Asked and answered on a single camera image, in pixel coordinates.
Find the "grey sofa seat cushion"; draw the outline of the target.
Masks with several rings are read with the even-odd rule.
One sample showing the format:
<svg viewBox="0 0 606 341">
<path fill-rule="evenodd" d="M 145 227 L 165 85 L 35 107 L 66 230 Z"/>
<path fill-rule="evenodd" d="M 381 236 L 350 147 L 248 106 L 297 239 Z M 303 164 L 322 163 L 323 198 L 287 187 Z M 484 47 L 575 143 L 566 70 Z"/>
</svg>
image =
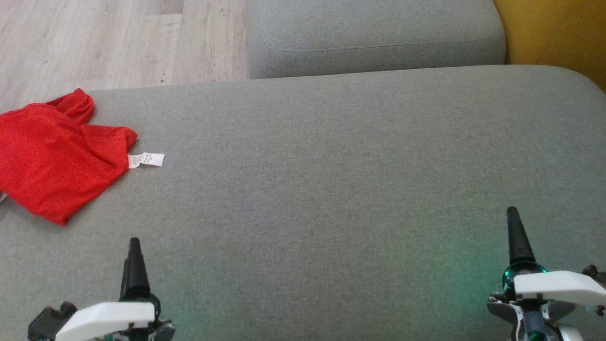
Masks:
<svg viewBox="0 0 606 341">
<path fill-rule="evenodd" d="M 253 79 L 498 65 L 493 0 L 250 0 Z"/>
</svg>

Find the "wide yellow sofa back cushion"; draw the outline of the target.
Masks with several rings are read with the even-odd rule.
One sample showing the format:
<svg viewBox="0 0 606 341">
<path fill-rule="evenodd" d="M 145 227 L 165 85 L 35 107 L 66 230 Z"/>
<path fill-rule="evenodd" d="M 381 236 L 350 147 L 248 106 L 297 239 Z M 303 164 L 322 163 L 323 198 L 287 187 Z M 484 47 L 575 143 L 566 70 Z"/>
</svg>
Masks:
<svg viewBox="0 0 606 341">
<path fill-rule="evenodd" d="M 493 0 L 506 63 L 578 72 L 606 93 L 606 0 Z"/>
</svg>

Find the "red basketball jersey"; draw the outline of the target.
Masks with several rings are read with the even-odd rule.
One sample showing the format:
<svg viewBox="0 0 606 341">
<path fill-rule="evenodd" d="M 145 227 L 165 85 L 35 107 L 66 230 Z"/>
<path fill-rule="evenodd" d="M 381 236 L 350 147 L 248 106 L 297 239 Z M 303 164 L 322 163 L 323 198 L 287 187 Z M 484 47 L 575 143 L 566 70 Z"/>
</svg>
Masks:
<svg viewBox="0 0 606 341">
<path fill-rule="evenodd" d="M 164 154 L 128 154 L 134 130 L 91 125 L 94 108 L 77 88 L 0 114 L 0 193 L 64 226 L 129 169 L 162 166 Z"/>
</svg>

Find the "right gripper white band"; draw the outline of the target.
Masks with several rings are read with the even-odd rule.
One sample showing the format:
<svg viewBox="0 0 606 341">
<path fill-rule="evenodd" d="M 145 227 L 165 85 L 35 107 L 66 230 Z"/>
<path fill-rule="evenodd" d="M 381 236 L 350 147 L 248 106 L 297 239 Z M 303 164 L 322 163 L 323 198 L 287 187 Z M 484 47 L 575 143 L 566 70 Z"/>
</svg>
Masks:
<svg viewBox="0 0 606 341">
<path fill-rule="evenodd" d="M 584 274 L 548 271 L 536 264 L 517 207 L 507 208 L 509 267 L 502 291 L 488 298 L 488 311 L 508 322 L 506 341 L 585 341 L 563 318 L 583 306 L 592 315 L 606 315 L 606 287 Z"/>
</svg>

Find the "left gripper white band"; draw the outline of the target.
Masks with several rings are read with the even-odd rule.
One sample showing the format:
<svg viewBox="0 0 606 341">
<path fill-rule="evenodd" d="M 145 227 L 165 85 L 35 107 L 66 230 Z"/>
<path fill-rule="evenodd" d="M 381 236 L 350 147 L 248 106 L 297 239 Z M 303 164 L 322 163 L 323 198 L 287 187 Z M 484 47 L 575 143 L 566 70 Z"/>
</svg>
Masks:
<svg viewBox="0 0 606 341">
<path fill-rule="evenodd" d="M 151 294 L 139 238 L 130 238 L 124 260 L 120 300 L 74 313 L 56 341 L 173 341 L 176 327 L 160 319 L 160 300 Z"/>
</svg>

